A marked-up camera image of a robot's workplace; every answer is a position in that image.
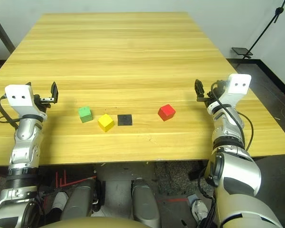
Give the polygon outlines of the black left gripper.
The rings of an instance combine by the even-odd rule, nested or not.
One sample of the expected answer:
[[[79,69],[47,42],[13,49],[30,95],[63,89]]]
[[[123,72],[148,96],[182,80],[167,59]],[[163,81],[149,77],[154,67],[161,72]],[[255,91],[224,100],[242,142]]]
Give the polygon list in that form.
[[[57,103],[58,100],[58,88],[55,82],[51,86],[51,97],[41,98],[40,95],[34,95],[34,103],[37,108],[46,113],[48,108],[51,108],[51,103]]]

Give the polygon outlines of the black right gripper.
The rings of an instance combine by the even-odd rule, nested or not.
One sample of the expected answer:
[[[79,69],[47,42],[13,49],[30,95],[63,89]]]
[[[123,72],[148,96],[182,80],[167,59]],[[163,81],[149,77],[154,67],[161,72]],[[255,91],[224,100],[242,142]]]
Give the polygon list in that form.
[[[224,80],[218,80],[214,83],[217,87],[212,88],[208,93],[207,97],[204,96],[203,84],[200,80],[196,79],[194,83],[194,89],[197,95],[197,102],[204,102],[205,106],[208,107],[210,104],[216,101],[216,98],[220,98],[225,92],[227,82]]]

